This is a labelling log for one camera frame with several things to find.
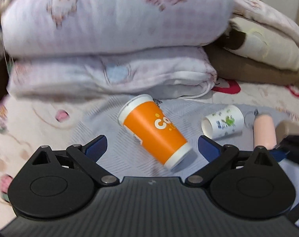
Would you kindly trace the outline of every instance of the metal screw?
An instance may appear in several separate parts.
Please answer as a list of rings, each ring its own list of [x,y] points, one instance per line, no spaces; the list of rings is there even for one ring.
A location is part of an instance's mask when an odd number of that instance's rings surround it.
[[[203,177],[201,177],[199,175],[191,175],[188,177],[188,181],[190,183],[202,183]]]
[[[104,183],[114,183],[117,178],[114,175],[105,175],[101,178],[101,181]]]

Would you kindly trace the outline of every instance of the white paper cup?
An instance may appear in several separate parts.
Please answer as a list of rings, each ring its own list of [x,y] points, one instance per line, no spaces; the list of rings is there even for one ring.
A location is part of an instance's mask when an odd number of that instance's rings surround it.
[[[234,105],[206,116],[201,123],[203,134],[210,139],[241,132],[244,125],[244,116]]]

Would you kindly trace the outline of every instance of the orange paper cup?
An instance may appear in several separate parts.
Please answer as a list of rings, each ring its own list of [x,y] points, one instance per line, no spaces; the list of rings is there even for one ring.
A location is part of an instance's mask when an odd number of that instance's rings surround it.
[[[174,168],[191,150],[190,144],[148,94],[129,100],[118,121],[166,168]]]

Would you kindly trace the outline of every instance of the patterned bedsheet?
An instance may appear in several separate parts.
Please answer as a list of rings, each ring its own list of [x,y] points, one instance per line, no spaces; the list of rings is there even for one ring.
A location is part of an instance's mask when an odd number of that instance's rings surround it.
[[[220,85],[224,92],[225,87],[229,86],[225,81]],[[211,91],[199,101],[269,106],[286,111],[294,121],[299,122],[299,97],[285,87],[239,85],[241,91],[237,94]],[[40,145],[50,145],[53,150],[65,149],[73,128],[86,111],[100,102],[101,99],[40,101],[16,100],[14,97],[4,100],[0,106],[0,228],[15,217],[11,206],[4,200],[11,177],[19,172]],[[295,181],[298,174],[299,168],[293,172],[291,180]]]

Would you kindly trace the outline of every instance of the folded blanket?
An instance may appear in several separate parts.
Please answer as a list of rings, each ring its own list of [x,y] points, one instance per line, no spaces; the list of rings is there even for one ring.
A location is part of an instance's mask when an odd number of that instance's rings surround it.
[[[287,35],[239,16],[232,18],[230,25],[233,30],[245,33],[245,35],[228,34],[224,47],[230,52],[278,69],[298,71],[299,48]]]
[[[261,62],[226,51],[215,44],[204,46],[218,76],[252,83],[286,86],[299,81],[299,72],[279,70]]]
[[[19,97],[148,93],[156,99],[202,96],[217,77],[197,47],[19,61],[10,76],[8,92]]]
[[[233,13],[276,28],[290,36],[299,47],[299,26],[275,8],[259,0],[234,0]]]
[[[124,53],[210,43],[233,0],[15,0],[2,17],[14,56]]]

